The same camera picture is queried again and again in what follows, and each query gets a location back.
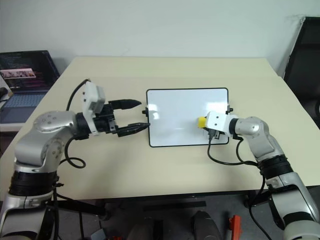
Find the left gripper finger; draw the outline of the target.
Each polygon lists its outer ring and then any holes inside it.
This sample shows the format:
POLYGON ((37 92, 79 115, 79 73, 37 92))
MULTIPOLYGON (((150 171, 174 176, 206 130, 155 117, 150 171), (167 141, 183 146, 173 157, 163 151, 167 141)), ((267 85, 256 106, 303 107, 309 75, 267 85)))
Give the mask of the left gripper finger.
POLYGON ((135 108, 142 103, 138 100, 134 99, 119 99, 119 100, 111 100, 108 102, 108 109, 109 110, 127 110, 135 108))
POLYGON ((116 134, 118 137, 125 137, 133 134, 137 134, 150 126, 149 123, 146 122, 137 122, 131 123, 124 127, 118 127, 116 130, 116 134))

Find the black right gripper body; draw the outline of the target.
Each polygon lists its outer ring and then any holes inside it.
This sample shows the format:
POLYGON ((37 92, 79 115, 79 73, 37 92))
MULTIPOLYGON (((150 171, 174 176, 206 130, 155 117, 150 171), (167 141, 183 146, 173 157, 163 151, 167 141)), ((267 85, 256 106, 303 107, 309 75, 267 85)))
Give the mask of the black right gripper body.
POLYGON ((219 131, 219 130, 215 130, 215 129, 211 129, 211 128, 207 128, 207 127, 204 127, 203 129, 205 131, 207 131, 207 133, 208 133, 209 142, 211 142, 213 139, 219 140, 220 135, 225 135, 224 132, 219 131))

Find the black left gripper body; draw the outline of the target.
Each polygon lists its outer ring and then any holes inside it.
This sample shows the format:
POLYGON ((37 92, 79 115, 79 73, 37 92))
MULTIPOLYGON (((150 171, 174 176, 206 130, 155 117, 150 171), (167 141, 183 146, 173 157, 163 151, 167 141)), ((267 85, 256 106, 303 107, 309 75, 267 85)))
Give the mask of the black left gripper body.
POLYGON ((114 109, 110 103, 103 106, 101 112, 93 118, 93 122, 99 133, 115 134, 117 132, 114 109))

